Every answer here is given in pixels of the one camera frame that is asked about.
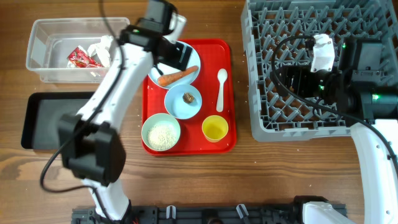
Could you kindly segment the white tissue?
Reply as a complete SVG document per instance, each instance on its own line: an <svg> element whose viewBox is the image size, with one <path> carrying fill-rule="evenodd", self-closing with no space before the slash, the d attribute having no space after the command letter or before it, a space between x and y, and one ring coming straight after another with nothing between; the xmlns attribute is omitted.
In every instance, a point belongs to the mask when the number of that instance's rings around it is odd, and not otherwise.
<svg viewBox="0 0 398 224"><path fill-rule="evenodd" d="M111 55L109 50L112 43L113 37L111 35L104 35L100 38L99 43L91 44L88 47L88 55L90 57L94 57L96 55L103 67L109 67L111 63Z"/></svg>

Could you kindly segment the light blue bowl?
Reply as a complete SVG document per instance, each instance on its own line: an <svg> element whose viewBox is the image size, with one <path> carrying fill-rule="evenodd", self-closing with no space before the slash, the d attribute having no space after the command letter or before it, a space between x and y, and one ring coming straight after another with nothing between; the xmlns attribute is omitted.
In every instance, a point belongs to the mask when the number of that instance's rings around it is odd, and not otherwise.
<svg viewBox="0 0 398 224"><path fill-rule="evenodd" d="M186 104L183 101L184 93L191 93L195 97L195 101ZM201 93L192 85L177 85L172 87L164 98L164 106L167 112L177 119L193 118L202 106Z"/></svg>

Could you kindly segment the yellow plastic cup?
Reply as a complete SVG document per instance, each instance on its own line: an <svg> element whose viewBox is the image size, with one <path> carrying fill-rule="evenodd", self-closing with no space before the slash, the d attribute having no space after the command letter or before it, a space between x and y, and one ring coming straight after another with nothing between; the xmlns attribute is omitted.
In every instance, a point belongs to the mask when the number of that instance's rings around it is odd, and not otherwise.
<svg viewBox="0 0 398 224"><path fill-rule="evenodd" d="M229 126L222 116L211 115L202 122L201 130L209 142L219 142L227 135Z"/></svg>

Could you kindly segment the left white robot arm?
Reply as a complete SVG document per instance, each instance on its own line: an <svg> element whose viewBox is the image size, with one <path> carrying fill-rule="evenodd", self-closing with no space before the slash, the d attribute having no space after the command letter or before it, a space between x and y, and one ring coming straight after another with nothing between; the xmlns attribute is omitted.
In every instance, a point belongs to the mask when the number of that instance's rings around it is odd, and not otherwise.
<svg viewBox="0 0 398 224"><path fill-rule="evenodd" d="M58 127L62 164L81 179L95 201L99 223L138 223L119 176L126 152L119 129L137 89L159 62L177 61L176 46L186 20L167 1L149 1L146 14L128 25L116 41L116 55L105 78L74 116Z"/></svg>

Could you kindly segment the light green bowl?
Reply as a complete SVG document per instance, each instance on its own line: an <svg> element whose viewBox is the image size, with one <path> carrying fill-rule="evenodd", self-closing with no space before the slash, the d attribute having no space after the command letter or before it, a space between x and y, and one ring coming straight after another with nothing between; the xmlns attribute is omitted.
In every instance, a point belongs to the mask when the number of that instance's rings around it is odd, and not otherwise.
<svg viewBox="0 0 398 224"><path fill-rule="evenodd" d="M142 129L141 129L142 141L143 141L144 145L147 146L151 150L153 150L153 149L150 147L150 145L147 141L147 133L150 130L150 128L153 127L155 124L163 124L163 123L170 124L171 126L174 127L174 130L177 133L177 142L174 145L176 145L180 139L180 135L181 135L180 124L173 116L166 114L166 113L154 114L144 122L144 124L142 125Z"/></svg>

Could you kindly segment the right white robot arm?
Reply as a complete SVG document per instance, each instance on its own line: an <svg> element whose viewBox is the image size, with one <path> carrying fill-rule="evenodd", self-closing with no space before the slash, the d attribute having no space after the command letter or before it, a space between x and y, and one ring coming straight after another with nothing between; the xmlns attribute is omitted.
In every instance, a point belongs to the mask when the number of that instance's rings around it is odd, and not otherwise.
<svg viewBox="0 0 398 224"><path fill-rule="evenodd" d="M281 95L345 119L361 169L366 223L397 222L397 88L381 83L383 45L346 38L341 52L326 34L305 36L309 65L273 68Z"/></svg>

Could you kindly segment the brown food lump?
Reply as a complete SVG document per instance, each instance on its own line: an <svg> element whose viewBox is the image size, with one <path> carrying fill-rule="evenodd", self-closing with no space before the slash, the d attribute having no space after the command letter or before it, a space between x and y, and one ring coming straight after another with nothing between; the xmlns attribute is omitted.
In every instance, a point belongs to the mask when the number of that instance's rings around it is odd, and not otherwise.
<svg viewBox="0 0 398 224"><path fill-rule="evenodd" d="M191 93L187 92L187 93L183 94L183 101L186 104L190 104L190 103L193 103L195 101L195 97Z"/></svg>

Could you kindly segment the orange carrot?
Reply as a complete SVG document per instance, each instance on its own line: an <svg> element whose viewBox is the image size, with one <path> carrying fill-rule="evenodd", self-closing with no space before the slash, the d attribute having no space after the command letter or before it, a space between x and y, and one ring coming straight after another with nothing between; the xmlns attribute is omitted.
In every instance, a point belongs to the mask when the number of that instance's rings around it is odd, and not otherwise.
<svg viewBox="0 0 398 224"><path fill-rule="evenodd" d="M157 81L160 86L165 87L167 85L170 85L170 84L180 80L183 77L186 77L187 75L189 75L193 72L196 72L198 69L199 69L199 67L195 65L195 66L187 68L184 71L179 71L179 72L168 74L168 75L162 75L161 77L159 77L157 79Z"/></svg>

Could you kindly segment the red snack wrapper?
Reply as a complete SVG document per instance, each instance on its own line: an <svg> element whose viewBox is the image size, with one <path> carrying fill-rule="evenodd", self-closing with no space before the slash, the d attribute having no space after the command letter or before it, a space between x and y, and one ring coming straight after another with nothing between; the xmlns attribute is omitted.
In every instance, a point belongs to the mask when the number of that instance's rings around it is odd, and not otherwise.
<svg viewBox="0 0 398 224"><path fill-rule="evenodd" d="M102 65L90 57L82 46L76 47L67 57L67 68L101 68Z"/></svg>

